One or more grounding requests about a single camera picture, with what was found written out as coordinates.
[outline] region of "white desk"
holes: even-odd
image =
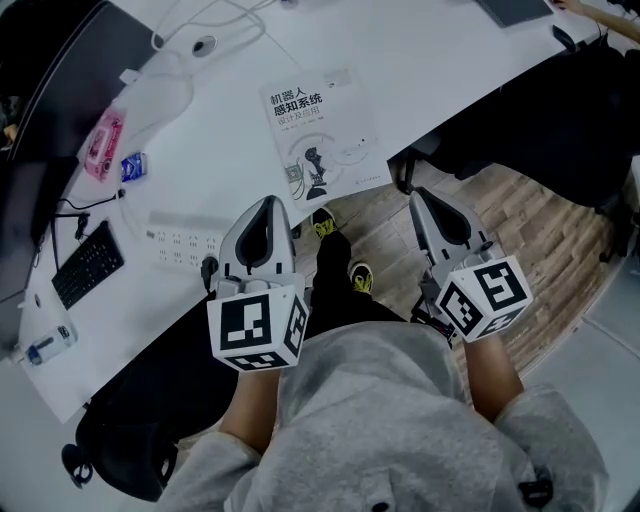
[[[168,0],[116,0],[138,19],[155,26]],[[251,5],[245,0],[244,5]],[[185,1],[187,8],[194,5]],[[182,6],[167,27],[192,10]],[[203,19],[234,17],[218,4]],[[552,23],[576,40],[593,36],[595,24],[557,14],[502,30],[474,2],[454,0],[300,0],[293,10],[275,4],[260,11],[270,35],[307,68],[347,62],[355,65],[372,97],[380,139],[387,157],[441,122],[547,57],[562,50],[550,33]],[[297,66],[269,38],[239,51],[257,28],[246,19],[224,29],[189,27],[170,47],[190,55],[201,35],[220,38],[207,60],[189,57],[195,80],[190,108],[144,148],[150,175],[127,188],[127,204],[144,223],[148,212],[197,213],[230,226],[267,194],[280,196],[292,225],[307,214],[295,210],[288,194],[268,122],[257,94],[262,85],[294,74]],[[163,69],[158,56],[153,68]],[[156,80],[125,98],[129,117],[124,139],[149,122],[179,110],[184,85]],[[124,154],[139,143],[121,144]],[[115,183],[99,185],[80,173],[70,192],[74,199],[113,194]],[[107,217],[125,258],[125,266],[70,311],[79,342],[41,367],[25,371],[47,404],[66,421],[133,357],[204,297],[198,274],[160,271],[146,263],[141,245],[116,203],[91,210],[87,232]],[[77,247],[75,221],[58,221],[61,262]],[[33,272],[21,327],[26,345],[63,318],[50,284],[55,273],[51,245],[45,244]],[[35,306],[38,293],[42,309]]]

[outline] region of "gray sweatshirt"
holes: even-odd
[[[279,399],[262,458],[208,434],[158,510],[536,510],[518,489],[536,471],[553,481],[545,512],[604,501],[600,453],[557,391],[528,389],[491,424],[464,403],[449,347],[427,327],[372,322],[312,338]]]

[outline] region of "black pants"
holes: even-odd
[[[311,307],[305,339],[336,327],[360,322],[404,322],[371,295],[353,291],[348,267],[351,244],[339,231],[327,235],[318,251],[318,273],[313,279]]]

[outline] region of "wooden floor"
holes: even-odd
[[[392,174],[397,172],[392,162]],[[507,255],[515,255],[535,301],[502,335],[518,370],[547,351],[583,312],[612,267],[599,262],[611,226],[592,209],[577,206],[520,174],[494,165],[458,181],[426,162],[416,166],[416,186],[433,187],[472,207]],[[329,203],[339,229],[352,243],[353,261],[374,272],[374,299],[409,319],[427,262],[420,252],[408,197],[395,185]],[[319,240],[308,222],[296,240],[296,270],[311,285]],[[462,367],[459,344],[456,357]]]

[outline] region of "laptop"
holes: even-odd
[[[501,27],[553,14],[544,0],[478,0]]]

